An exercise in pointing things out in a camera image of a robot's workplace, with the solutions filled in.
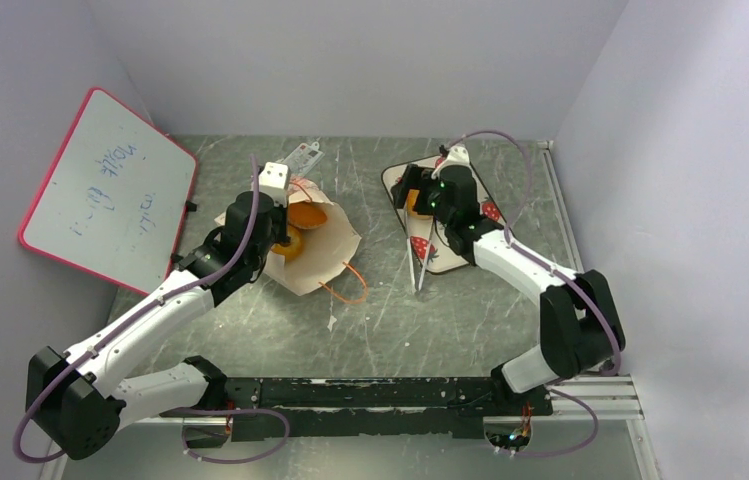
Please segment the orange fake donut bread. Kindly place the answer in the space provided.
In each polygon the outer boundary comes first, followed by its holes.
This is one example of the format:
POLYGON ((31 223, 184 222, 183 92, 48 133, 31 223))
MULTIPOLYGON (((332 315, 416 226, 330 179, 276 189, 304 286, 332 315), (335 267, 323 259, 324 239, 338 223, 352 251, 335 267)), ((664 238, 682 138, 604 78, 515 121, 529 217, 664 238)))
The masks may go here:
POLYGON ((430 220, 432 218, 431 214, 419 212, 417 210, 419 195, 420 191, 418 189, 410 189, 408 191, 406 199, 406 213, 413 218, 430 220))

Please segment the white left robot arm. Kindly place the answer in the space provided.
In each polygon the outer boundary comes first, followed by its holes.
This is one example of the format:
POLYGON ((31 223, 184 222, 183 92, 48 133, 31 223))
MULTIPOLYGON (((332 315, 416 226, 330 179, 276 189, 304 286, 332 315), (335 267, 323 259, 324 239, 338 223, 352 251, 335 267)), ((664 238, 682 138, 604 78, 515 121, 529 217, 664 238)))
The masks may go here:
POLYGON ((286 236, 287 206, 284 189, 239 194, 224 225, 137 305, 63 352, 39 350, 28 365, 14 455, 30 464, 80 460, 139 420, 180 409, 211 416, 226 407, 227 377, 201 356, 157 374, 129 374, 177 329, 259 278, 271 247, 286 236))

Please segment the beige paper gift bag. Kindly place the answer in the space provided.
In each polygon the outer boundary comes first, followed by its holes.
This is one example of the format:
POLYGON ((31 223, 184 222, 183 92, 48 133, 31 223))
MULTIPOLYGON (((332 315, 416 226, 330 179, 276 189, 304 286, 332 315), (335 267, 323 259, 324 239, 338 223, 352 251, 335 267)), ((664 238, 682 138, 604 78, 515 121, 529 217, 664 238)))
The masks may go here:
MULTIPOLYGON (((286 262, 270 249, 261 275, 267 275, 297 296, 325 289, 344 303, 364 301, 367 284, 351 266, 361 242, 360 234, 351 226, 344 210, 313 183, 290 176, 288 206, 297 202, 315 203, 327 214, 328 221, 318 229, 300 230, 305 246, 294 261, 286 262)), ((216 219, 216 227, 223 225, 225 219, 226 211, 216 219)))

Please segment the strawberry print white tray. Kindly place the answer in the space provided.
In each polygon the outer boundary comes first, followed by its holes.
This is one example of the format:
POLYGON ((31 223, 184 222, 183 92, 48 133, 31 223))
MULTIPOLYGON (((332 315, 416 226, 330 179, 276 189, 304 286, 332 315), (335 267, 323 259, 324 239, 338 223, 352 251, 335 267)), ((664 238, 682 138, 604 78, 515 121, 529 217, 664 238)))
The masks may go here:
MULTIPOLYGON (((381 181, 386 190, 387 198, 390 204, 392 205, 390 187, 395 184, 396 180, 402 174, 406 165, 417 164, 418 166, 421 166, 423 168, 431 168, 434 173, 434 167, 439 158, 440 155, 396 164, 385 168, 381 172, 381 181)), ((474 169, 474 167, 471 165, 469 167, 472 169, 474 179, 477 182, 477 199, 479 200, 483 208, 483 212, 486 213, 490 218, 498 220, 504 228, 504 217, 498 209, 495 201, 491 197, 491 194, 488 193, 486 186, 480 179, 476 169, 474 169)), ((404 207, 392 206, 395 214, 399 219, 401 228, 405 232, 403 215, 404 207)), ((415 251, 417 252, 417 254, 421 257, 424 257, 424 248, 426 244, 427 232, 429 229, 428 222, 430 220, 421 220, 410 216, 410 233, 412 235, 413 246, 415 247, 415 251)), ((444 228, 437 221, 436 230, 433 234, 432 239, 433 246, 431 248, 431 259, 428 265, 427 272, 433 275, 445 274, 447 272, 467 266, 471 263, 472 259, 463 259, 462 257, 452 252, 447 244, 447 239, 444 235, 444 228)))

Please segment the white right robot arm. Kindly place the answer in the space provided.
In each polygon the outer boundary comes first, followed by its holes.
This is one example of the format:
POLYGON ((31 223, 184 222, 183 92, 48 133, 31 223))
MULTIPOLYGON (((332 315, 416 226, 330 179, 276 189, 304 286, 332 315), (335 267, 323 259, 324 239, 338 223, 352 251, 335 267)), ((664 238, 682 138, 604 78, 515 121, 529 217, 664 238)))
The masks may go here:
POLYGON ((489 391, 492 406, 512 414, 528 391, 576 377, 610 360, 620 367, 626 346, 611 288, 596 271, 558 267, 518 242, 508 227, 489 217, 478 197, 479 182, 469 166, 439 168, 409 163, 389 188, 393 208, 407 217, 430 221, 445 243, 420 260, 439 260, 445 250, 466 264, 496 275, 538 308, 536 343, 496 367, 501 378, 489 391))

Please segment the metal food tongs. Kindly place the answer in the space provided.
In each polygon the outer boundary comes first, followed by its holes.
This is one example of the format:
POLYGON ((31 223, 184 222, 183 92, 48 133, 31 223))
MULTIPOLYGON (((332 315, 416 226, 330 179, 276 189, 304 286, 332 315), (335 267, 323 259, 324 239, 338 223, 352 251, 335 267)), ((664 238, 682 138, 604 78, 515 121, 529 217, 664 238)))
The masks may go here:
POLYGON ((424 248, 424 257, 421 257, 417 254, 417 252, 415 251, 415 247, 413 246, 412 235, 410 233, 410 211, 411 209, 409 206, 404 207, 404 227, 405 233, 407 234, 406 246, 410 261, 409 272, 412 280, 413 293, 415 295, 418 295, 422 291, 424 278, 431 259, 431 248, 433 246, 432 237, 436 230, 436 220, 431 219, 428 222, 429 229, 427 232, 426 244, 424 248))

